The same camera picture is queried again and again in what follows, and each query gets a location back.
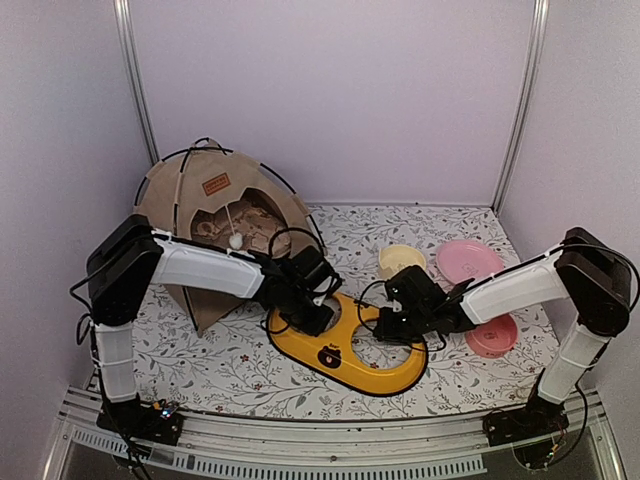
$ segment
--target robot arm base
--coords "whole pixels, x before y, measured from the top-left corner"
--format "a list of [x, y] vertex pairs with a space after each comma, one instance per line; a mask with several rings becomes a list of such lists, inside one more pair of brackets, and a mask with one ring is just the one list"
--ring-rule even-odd
[[176, 446], [184, 418], [167, 413], [162, 407], [142, 405], [140, 397], [119, 403], [105, 400], [96, 425], [125, 437]]
[[529, 438], [549, 435], [569, 427], [564, 403], [554, 404], [540, 398], [536, 386], [524, 407], [515, 410], [498, 410], [484, 417], [482, 427], [489, 445], [504, 445]]

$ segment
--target yellow feeding tray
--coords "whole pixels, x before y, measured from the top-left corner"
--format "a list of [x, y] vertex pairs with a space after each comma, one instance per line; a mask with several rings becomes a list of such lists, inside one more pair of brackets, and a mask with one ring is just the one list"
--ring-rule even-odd
[[[268, 330], [278, 332], [286, 328], [282, 333], [268, 334], [273, 346], [292, 360], [367, 395], [397, 395], [418, 383], [427, 368], [425, 343], [413, 344], [409, 358], [398, 367], [371, 368], [360, 361], [351, 347], [353, 335], [361, 326], [357, 301], [341, 293], [333, 298], [340, 303], [340, 319], [317, 337], [286, 328], [279, 312], [273, 312]], [[377, 320], [378, 309], [363, 306], [361, 317], [365, 322]]]

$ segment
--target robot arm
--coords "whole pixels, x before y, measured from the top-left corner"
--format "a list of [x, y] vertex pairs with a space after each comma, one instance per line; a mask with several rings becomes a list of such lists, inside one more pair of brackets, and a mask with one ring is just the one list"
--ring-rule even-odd
[[281, 259], [225, 251], [153, 230], [140, 215], [129, 217], [98, 247], [87, 261], [87, 273], [92, 354], [105, 403], [98, 425], [170, 444], [180, 435], [180, 416], [142, 406], [133, 375], [133, 321], [149, 284], [253, 299], [266, 309], [277, 308], [308, 335], [324, 331], [333, 312], [322, 301], [342, 284], [321, 251], [311, 246]]
[[462, 332], [513, 310], [570, 298], [578, 319], [538, 377], [527, 405], [508, 413], [492, 413], [485, 422], [492, 445], [557, 431], [559, 425], [566, 428], [564, 401], [611, 338], [629, 322], [629, 265], [587, 231], [574, 228], [549, 252], [472, 282], [445, 294], [421, 269], [403, 270], [385, 285], [388, 296], [399, 302], [402, 310], [387, 309], [386, 315], [381, 314], [378, 337], [392, 331], [401, 332], [404, 340], [429, 331]]

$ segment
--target metal frame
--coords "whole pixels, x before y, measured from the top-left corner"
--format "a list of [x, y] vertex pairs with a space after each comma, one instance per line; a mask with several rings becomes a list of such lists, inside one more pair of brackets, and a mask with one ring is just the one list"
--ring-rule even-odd
[[[589, 428], [604, 478], [623, 480], [626, 477], [597, 392], [588, 391], [587, 400]], [[44, 480], [60, 479], [71, 442], [124, 455], [120, 439], [95, 426], [101, 403], [99, 393], [68, 389], [58, 414], [58, 438]], [[565, 408], [569, 430], [579, 429], [584, 415], [580, 396], [572, 395]], [[161, 468], [229, 480], [304, 480], [305, 472], [309, 474], [307, 480], [460, 478], [485, 471], [483, 454], [512, 447], [489, 447], [482, 432], [485, 413], [323, 422], [187, 411], [183, 413], [184, 430], [178, 446], [153, 445], [148, 462]]]
[[511, 130], [509, 146], [507, 147], [507, 153], [504, 163], [502, 164], [500, 179], [498, 180], [498, 185], [493, 196], [493, 203], [491, 204], [492, 210], [498, 216], [504, 207], [507, 191], [509, 190], [509, 183], [513, 176], [518, 152], [520, 151], [520, 145], [522, 143], [522, 134], [527, 122], [533, 88], [538, 75], [538, 64], [540, 63], [540, 57], [542, 55], [548, 11], [549, 0], [536, 0], [533, 12], [533, 23], [531, 25], [531, 36], [529, 37], [529, 51], [527, 53], [524, 79], [520, 91], [520, 100]]
[[153, 128], [151, 127], [151, 118], [147, 109], [147, 102], [144, 97], [144, 89], [142, 87], [142, 79], [140, 77], [140, 67], [138, 65], [138, 56], [136, 53], [136, 44], [133, 39], [133, 26], [131, 24], [131, 15], [129, 12], [129, 0], [114, 0], [116, 10], [116, 20], [118, 23], [118, 33], [120, 35], [120, 45], [122, 47], [122, 55], [124, 57], [129, 84], [133, 100], [138, 113], [138, 120], [142, 128], [144, 142], [147, 147], [149, 161], [151, 165], [155, 165], [160, 161], [158, 147], [153, 136]]

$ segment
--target cat face logo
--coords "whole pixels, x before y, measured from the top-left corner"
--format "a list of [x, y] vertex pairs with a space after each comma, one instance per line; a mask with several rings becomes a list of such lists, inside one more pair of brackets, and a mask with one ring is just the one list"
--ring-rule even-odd
[[340, 350], [329, 347], [322, 347], [318, 352], [318, 360], [327, 368], [338, 368], [342, 363]]

